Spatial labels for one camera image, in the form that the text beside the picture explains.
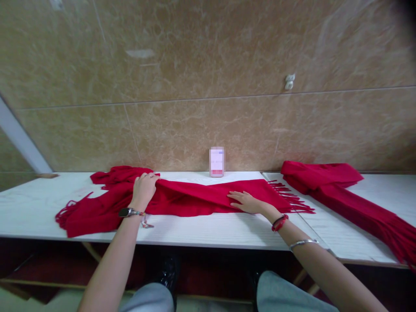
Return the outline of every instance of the marble wall tile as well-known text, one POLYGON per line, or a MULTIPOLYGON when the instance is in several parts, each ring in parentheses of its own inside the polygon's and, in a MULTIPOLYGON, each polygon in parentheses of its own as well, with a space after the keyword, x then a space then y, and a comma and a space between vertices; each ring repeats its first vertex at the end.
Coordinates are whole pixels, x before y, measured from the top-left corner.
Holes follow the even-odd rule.
POLYGON ((114 101, 114 71, 93 1, 63 0, 63 7, 0 2, 0 92, 11 108, 114 101))
POLYGON ((416 88, 292 94, 127 106, 142 164, 208 169, 225 146, 227 170, 283 161, 348 162, 359 170, 416 170, 416 88))
POLYGON ((298 67, 302 91, 416 85, 405 1, 317 1, 298 67))
POLYGON ((33 171, 22 154, 0 128, 0 172, 33 171))
POLYGON ((296 94, 286 159, 350 163, 358 170, 416 170, 416 87, 296 94))
POLYGON ((20 110, 17 115, 54 171, 140 164, 123 105, 20 110))
POLYGON ((0 172, 0 192, 36 179, 34 172, 0 172))
POLYGON ((127 105, 144 166, 208 170, 211 146, 226 149, 226 170, 277 169, 275 149, 292 119, 289 95, 127 105))
POLYGON ((117 101, 133 102, 282 93, 286 75, 296 71, 314 1, 96 5, 117 73, 117 101))

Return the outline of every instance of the table top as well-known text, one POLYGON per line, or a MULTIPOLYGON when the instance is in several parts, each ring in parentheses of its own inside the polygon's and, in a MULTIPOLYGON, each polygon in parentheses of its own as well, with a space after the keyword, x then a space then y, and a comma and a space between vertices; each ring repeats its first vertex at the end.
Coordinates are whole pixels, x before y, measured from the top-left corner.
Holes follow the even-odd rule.
MULTIPOLYGON (((0 237, 68 240, 55 222, 55 215, 70 200, 78 201, 90 192, 97 197, 105 191, 90 180, 92 172, 62 172, 53 179, 36 179, 0 193, 0 237)), ((260 172, 227 172, 211 178, 208 172, 160 172, 163 179, 212 185, 239 180, 263 179, 260 172)), ((314 239, 320 239, 302 217, 291 221, 314 239)), ((261 215, 214 213, 207 216, 176 217, 150 215, 154 228, 140 228, 138 244, 288 250, 282 238, 271 231, 261 215)), ((70 240, 110 242, 115 232, 95 233, 70 240)))
MULTIPOLYGON (((308 195, 302 195, 283 180, 280 173, 263 173, 268 181, 277 180, 315 209, 316 214, 300 214, 344 263, 378 266, 401 265, 386 244, 308 195)), ((348 188, 416 227, 416 175, 363 174, 364 180, 348 188)))

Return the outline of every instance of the red string bracelet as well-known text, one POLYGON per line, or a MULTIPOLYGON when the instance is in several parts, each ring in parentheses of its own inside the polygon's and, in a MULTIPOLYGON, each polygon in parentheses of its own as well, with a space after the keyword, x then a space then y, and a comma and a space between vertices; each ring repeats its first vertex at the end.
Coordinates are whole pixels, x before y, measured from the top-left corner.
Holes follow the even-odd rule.
POLYGON ((284 214, 283 217, 280 217, 279 219, 274 221, 272 225, 272 231, 277 232, 278 230, 280 230, 287 219, 289 219, 289 216, 287 214, 284 214))

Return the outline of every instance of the floor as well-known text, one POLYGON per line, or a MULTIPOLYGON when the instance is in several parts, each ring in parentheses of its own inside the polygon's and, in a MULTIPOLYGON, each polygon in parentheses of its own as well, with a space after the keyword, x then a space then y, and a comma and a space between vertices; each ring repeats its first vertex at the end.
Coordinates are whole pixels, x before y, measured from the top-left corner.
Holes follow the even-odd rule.
MULTIPOLYGON (((64 289, 47 305, 36 300, 22 300, 19 297, 0 289, 0 310, 2 312, 75 312, 82 297, 82 290, 64 289)), ((129 300, 131 295, 124 295, 121 305, 129 300)), ((178 312, 251 312, 249 304, 215 302, 208 300, 196 300, 178 298, 178 312)))

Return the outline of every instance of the person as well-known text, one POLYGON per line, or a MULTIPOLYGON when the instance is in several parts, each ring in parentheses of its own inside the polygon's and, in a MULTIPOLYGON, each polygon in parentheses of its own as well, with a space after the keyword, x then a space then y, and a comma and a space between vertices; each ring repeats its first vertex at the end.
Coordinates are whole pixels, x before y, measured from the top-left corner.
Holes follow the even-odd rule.
MULTIPOLYGON (((155 183, 158 179, 159 177, 153 173, 143 174, 137 178, 129 207, 145 212, 156 191, 155 183)), ((233 207, 251 214, 260 213, 271 224, 283 216, 275 207, 254 198, 247 192, 230 192, 228 197, 237 201, 231 204, 233 207)), ((142 215, 139 214, 123 219, 88 283, 78 308, 79 312, 117 311, 129 276, 141 219, 142 215)), ((286 220, 278 233, 288 246, 310 240, 310 237, 290 220, 286 220)), ((303 268, 340 311, 387 311, 345 266, 319 244, 298 244, 292 248, 292 251, 303 268)), ((172 287, 177 279, 177 270, 178 264, 168 259, 162 278, 157 283, 150 283, 140 288, 120 311, 174 311, 172 287)), ((255 284, 259 312, 337 310, 271 271, 258 274, 255 284)))

